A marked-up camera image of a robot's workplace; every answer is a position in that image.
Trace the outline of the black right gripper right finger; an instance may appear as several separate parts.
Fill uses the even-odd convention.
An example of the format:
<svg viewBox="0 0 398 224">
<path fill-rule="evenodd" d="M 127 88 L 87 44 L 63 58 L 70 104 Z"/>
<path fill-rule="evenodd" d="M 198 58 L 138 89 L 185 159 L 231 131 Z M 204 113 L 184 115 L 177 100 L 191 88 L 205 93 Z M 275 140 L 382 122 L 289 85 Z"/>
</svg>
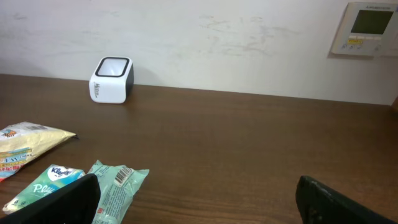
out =
<svg viewBox="0 0 398 224">
<path fill-rule="evenodd" d="M 300 177 L 295 200 L 303 223 L 397 224 L 313 177 Z"/>
</svg>

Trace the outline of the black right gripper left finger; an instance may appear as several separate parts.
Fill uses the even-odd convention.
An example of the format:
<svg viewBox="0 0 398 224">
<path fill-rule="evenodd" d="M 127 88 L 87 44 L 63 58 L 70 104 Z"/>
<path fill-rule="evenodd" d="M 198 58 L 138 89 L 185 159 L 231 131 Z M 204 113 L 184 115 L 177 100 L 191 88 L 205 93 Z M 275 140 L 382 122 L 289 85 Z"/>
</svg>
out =
<svg viewBox="0 0 398 224">
<path fill-rule="evenodd" d="M 97 176 L 88 174 L 1 218 L 1 224 L 91 224 L 100 200 Z"/>
</svg>

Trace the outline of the green Kleenex tissue pack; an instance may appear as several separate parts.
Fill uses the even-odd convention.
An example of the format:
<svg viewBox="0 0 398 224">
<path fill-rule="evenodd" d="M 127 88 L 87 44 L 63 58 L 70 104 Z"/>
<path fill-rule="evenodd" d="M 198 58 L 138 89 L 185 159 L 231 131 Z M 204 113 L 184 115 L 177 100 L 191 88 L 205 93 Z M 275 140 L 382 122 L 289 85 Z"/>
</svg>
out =
<svg viewBox="0 0 398 224">
<path fill-rule="evenodd" d="M 7 215 L 14 213 L 84 175 L 86 175 L 84 170 L 52 164 L 10 202 L 5 204 L 2 210 Z"/>
</svg>

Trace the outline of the mint green wipes pack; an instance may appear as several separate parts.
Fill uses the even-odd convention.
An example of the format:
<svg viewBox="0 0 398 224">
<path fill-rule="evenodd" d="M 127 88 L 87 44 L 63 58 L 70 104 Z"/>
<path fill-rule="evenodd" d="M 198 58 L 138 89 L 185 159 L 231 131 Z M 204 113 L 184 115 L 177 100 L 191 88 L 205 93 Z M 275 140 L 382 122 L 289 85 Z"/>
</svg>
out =
<svg viewBox="0 0 398 224">
<path fill-rule="evenodd" d="M 149 170 L 107 166 L 96 161 L 89 173 L 97 176 L 100 187 L 100 200 L 92 224 L 121 224 Z"/>
</svg>

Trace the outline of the yellow white snack bag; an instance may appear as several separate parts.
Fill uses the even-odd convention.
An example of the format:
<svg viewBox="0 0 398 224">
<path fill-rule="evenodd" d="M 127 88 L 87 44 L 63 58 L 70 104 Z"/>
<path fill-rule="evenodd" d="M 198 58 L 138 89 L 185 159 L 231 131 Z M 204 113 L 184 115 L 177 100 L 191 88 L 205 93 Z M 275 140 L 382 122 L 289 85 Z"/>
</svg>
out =
<svg viewBox="0 0 398 224">
<path fill-rule="evenodd" d="M 1 180 L 76 134 L 41 124 L 21 122 L 1 130 Z"/>
</svg>

